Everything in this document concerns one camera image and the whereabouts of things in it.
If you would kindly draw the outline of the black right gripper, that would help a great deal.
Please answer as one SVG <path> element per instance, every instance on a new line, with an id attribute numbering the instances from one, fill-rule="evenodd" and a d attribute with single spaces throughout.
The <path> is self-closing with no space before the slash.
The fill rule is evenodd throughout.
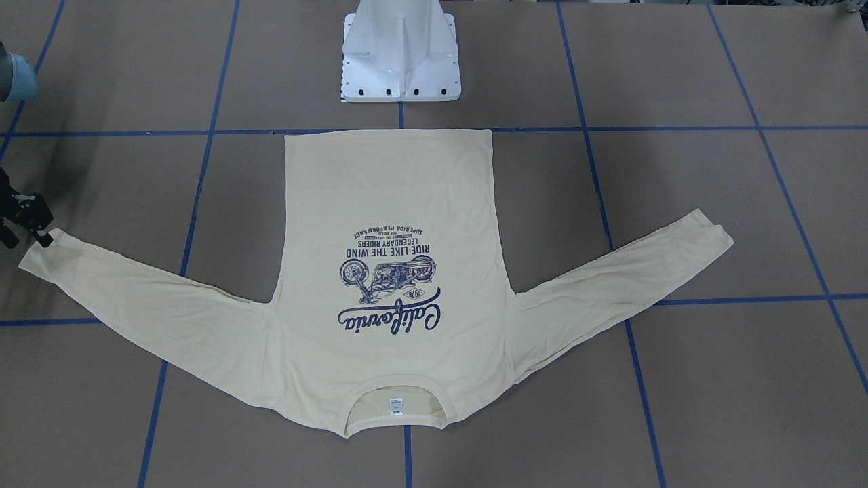
<path id="1" fill-rule="evenodd" d="M 1 169 L 1 241 L 7 248 L 15 248 L 19 238 L 6 226 L 6 220 L 21 226 L 41 247 L 49 247 L 54 238 L 47 231 L 54 216 L 44 196 L 37 192 L 24 195 L 13 188 L 8 174 Z"/>

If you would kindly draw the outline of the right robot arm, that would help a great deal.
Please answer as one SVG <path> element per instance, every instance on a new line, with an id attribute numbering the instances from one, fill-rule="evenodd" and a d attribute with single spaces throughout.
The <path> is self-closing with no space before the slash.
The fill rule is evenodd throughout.
<path id="1" fill-rule="evenodd" d="M 37 95 L 39 84 L 35 69 L 24 56 L 9 52 L 1 44 L 1 102 L 28 101 Z M 12 186 L 7 172 L 1 170 L 1 241 L 8 248 L 18 246 L 18 236 L 7 222 L 21 226 L 40 246 L 49 247 L 54 239 L 47 227 L 54 216 L 44 196 L 22 194 Z"/>

